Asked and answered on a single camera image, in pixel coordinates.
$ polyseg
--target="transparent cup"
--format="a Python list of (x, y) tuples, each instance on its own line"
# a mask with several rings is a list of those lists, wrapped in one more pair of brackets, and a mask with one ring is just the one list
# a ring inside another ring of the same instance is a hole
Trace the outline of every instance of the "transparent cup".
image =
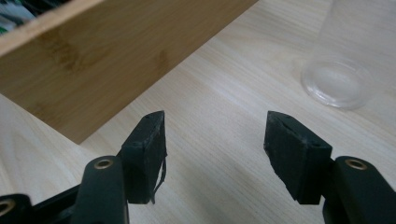
[(396, 0), (333, 0), (305, 65), (304, 89), (354, 109), (396, 80)]

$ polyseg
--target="black plastic part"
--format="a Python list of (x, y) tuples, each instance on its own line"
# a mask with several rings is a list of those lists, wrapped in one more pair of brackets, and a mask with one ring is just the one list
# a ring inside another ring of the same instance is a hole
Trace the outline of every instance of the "black plastic part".
[(297, 119), (268, 111), (264, 150), (294, 200), (319, 204), (332, 146)]
[(129, 223), (127, 206), (120, 159), (97, 158), (85, 167), (70, 223)]
[(396, 223), (396, 193), (372, 164), (339, 157), (332, 174), (350, 223)]
[(74, 212), (78, 188), (79, 185), (36, 204), (33, 207), (36, 223), (69, 223)]
[(328, 200), (323, 205), (323, 219), (326, 224), (349, 224), (344, 206), (333, 206)]
[[(154, 194), (166, 175), (164, 112), (143, 117), (122, 145), (122, 160), (128, 203), (154, 201)], [(161, 167), (162, 177), (156, 188)]]
[(24, 194), (10, 194), (0, 197), (0, 223), (32, 223), (33, 207)]

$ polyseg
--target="metal screw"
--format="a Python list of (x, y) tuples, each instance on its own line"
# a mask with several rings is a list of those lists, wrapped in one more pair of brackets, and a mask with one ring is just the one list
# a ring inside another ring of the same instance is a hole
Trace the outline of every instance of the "metal screw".
[(346, 165), (357, 169), (357, 170), (367, 170), (367, 165), (364, 164), (361, 161), (353, 160), (353, 159), (348, 159), (346, 160)]
[(0, 217), (7, 214), (15, 207), (15, 201), (12, 199), (5, 199), (0, 202)]
[(94, 165), (94, 167), (95, 167), (95, 169), (103, 170), (103, 169), (110, 167), (112, 164), (113, 164), (113, 161), (104, 159), (104, 160), (98, 161)]

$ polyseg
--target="cup base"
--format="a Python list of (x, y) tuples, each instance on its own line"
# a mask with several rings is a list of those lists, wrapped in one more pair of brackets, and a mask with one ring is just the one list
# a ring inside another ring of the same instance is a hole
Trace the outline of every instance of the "cup base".
[(325, 105), (354, 109), (367, 102), (370, 77), (368, 70), (348, 60), (315, 60), (304, 69), (302, 84)]

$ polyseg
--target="wooden table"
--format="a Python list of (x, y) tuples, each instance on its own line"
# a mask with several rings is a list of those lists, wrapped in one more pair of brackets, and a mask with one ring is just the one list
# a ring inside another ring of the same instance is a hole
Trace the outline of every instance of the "wooden table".
[(327, 0), (261, 0), (81, 145), (0, 97), (0, 195), (33, 204), (80, 182), (92, 159), (114, 155), (137, 122), (164, 110), (168, 175), (156, 204), (130, 205), (131, 223), (323, 223), (300, 206), (262, 149), (266, 113), (290, 114), (396, 188), (396, 90), (342, 111), (315, 102), (299, 76)]

